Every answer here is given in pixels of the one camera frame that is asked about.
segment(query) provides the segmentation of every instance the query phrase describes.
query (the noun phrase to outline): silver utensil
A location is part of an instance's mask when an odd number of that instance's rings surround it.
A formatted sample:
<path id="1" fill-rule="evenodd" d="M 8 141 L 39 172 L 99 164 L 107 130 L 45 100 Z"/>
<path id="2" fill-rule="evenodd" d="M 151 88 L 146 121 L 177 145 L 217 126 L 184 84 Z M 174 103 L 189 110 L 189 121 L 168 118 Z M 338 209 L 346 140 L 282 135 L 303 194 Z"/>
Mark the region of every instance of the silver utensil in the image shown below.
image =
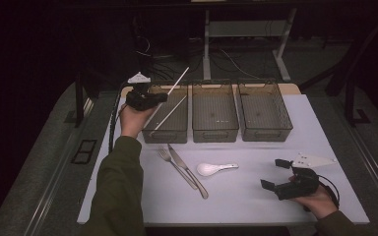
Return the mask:
<path id="1" fill-rule="evenodd" d="M 168 151 L 170 151 L 171 157 L 173 157 L 176 164 L 186 170 L 186 172 L 189 174 L 189 176 L 198 186 L 199 192 L 201 192 L 202 198 L 207 199 L 209 195 L 205 187 L 201 184 L 201 182 L 199 182 L 199 180 L 195 177 L 192 171 L 190 171 L 189 167 L 185 164 L 185 162 L 183 162 L 182 158 L 180 158 L 180 156 L 173 149 L 173 147 L 171 147 L 170 144 L 167 144 L 167 146 L 168 146 Z"/>
<path id="2" fill-rule="evenodd" d="M 173 161 L 171 161 L 171 156 L 164 147 L 159 147 L 158 153 L 160 154 L 161 158 L 163 158 L 163 160 L 170 162 L 170 164 L 173 165 L 173 167 L 180 173 L 180 175 L 194 190 L 198 189 L 196 184 L 188 176 L 186 176 L 186 174 L 176 164 L 174 164 Z"/>

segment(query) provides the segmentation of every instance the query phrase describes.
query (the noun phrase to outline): hand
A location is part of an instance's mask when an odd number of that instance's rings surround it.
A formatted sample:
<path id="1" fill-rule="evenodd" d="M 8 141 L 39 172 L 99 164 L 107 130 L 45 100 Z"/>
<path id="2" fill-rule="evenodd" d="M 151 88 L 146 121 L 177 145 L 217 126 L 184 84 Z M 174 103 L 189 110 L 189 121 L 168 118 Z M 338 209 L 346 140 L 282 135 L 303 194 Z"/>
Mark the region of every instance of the hand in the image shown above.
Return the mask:
<path id="1" fill-rule="evenodd" d="M 321 185 L 314 194 L 291 200 L 308 207 L 317 219 L 324 218 L 338 210 L 331 200 L 330 194 Z"/>
<path id="2" fill-rule="evenodd" d="M 129 136 L 136 139 L 155 110 L 156 108 L 154 107 L 145 111 L 138 111 L 129 105 L 123 104 L 120 110 L 121 136 Z"/>

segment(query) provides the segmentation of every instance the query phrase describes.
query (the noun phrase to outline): utensil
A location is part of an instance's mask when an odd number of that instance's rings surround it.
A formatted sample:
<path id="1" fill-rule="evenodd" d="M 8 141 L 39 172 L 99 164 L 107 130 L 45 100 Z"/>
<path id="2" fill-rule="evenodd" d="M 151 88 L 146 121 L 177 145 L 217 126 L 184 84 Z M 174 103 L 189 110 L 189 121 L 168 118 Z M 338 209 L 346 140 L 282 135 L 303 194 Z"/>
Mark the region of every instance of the utensil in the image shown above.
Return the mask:
<path id="1" fill-rule="evenodd" d="M 208 163 L 201 163 L 196 168 L 198 170 L 198 173 L 203 176 L 210 176 L 213 175 L 220 170 L 224 169 L 231 169 L 231 168 L 238 168 L 238 165 L 235 163 L 232 164 L 224 164 L 224 165 L 212 165 Z"/>
<path id="2" fill-rule="evenodd" d="M 173 157 L 176 164 L 186 170 L 186 172 L 189 174 L 189 176 L 192 178 L 192 180 L 198 186 L 199 192 L 201 193 L 202 198 L 207 199 L 209 195 L 208 195 L 208 192 L 205 189 L 205 187 L 201 184 L 201 182 L 199 182 L 199 180 L 195 177 L 195 175 L 192 173 L 192 171 L 190 171 L 189 167 L 185 164 L 185 162 L 182 160 L 182 158 L 180 158 L 180 156 L 173 149 L 173 147 L 171 147 L 170 144 L 167 144 L 167 146 L 168 146 L 168 150 L 170 151 L 171 157 Z"/>
<path id="3" fill-rule="evenodd" d="M 188 184 L 194 190 L 198 189 L 198 187 L 195 185 L 195 183 L 176 164 L 174 164 L 173 161 L 171 161 L 171 156 L 167 152 L 167 150 L 164 149 L 164 147 L 159 147 L 158 148 L 158 153 L 160 154 L 161 158 L 163 158 L 163 160 L 165 160 L 167 162 L 170 162 L 170 164 L 177 170 L 177 172 L 180 173 L 180 175 L 186 180 L 186 182 L 188 182 Z"/>
<path id="4" fill-rule="evenodd" d="M 171 92 L 174 90 L 174 88 L 177 86 L 177 84 L 179 84 L 180 80 L 182 80 L 183 76 L 186 74 L 186 72 L 189 70 L 189 67 L 186 68 L 186 70 L 182 73 L 182 75 L 180 76 L 180 78 L 176 81 L 176 83 L 174 83 L 173 87 L 171 87 L 171 89 L 168 91 L 167 95 L 170 95 Z M 158 113 L 158 110 L 162 107 L 163 103 L 160 103 L 156 110 L 153 112 L 153 114 L 149 117 L 149 119 L 146 121 L 146 124 L 144 125 L 144 127 L 146 127 L 153 119 L 153 117 L 155 117 L 156 113 Z"/>
<path id="5" fill-rule="evenodd" d="M 175 105 L 173 107 L 173 109 L 171 109 L 171 111 L 164 117 L 164 119 L 162 119 L 162 121 L 160 121 L 160 123 L 158 123 L 158 125 L 155 127 L 155 129 L 150 133 L 150 136 L 162 125 L 162 123 L 164 123 L 165 120 L 168 119 L 168 117 L 171 115 L 171 113 L 173 113 L 173 111 L 180 105 L 180 103 L 182 103 L 182 101 L 187 97 L 187 95 L 183 96 L 183 98 L 177 103 L 177 105 Z"/>

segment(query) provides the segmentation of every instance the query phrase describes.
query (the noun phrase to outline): sleeve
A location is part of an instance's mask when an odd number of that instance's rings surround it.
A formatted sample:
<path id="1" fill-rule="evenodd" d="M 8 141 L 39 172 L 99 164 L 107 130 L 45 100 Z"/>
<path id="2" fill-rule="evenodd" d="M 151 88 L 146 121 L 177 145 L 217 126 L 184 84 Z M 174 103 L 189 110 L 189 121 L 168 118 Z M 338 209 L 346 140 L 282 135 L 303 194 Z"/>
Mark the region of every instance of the sleeve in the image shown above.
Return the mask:
<path id="1" fill-rule="evenodd" d="M 369 232 L 354 225 L 341 211 L 336 212 L 320 219 L 316 224 L 319 235 L 324 236 L 349 236 L 359 235 L 368 236 Z"/>
<path id="2" fill-rule="evenodd" d="M 90 219 L 83 226 L 81 236 L 145 235 L 140 152 L 141 144 L 137 140 L 117 139 L 112 153 L 100 164 Z"/>

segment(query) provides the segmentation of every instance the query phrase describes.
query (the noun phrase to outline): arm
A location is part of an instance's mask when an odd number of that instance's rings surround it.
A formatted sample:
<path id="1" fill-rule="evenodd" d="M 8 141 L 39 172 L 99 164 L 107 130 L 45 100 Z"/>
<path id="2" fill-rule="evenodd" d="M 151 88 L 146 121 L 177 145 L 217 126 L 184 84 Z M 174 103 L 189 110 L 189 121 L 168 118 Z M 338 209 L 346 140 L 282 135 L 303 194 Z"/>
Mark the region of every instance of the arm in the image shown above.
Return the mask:
<path id="1" fill-rule="evenodd" d="M 341 211 L 337 209 L 327 191 L 319 186 L 315 194 L 307 197 L 292 199 L 293 201 L 308 207 L 318 219 L 315 224 L 320 235 L 324 236 L 349 236 L 370 235 L 369 232 L 355 226 Z"/>
<path id="2" fill-rule="evenodd" d="M 145 235 L 141 196 L 141 144 L 136 140 L 153 113 L 123 106 L 121 136 L 100 164 L 91 215 L 80 235 Z"/>

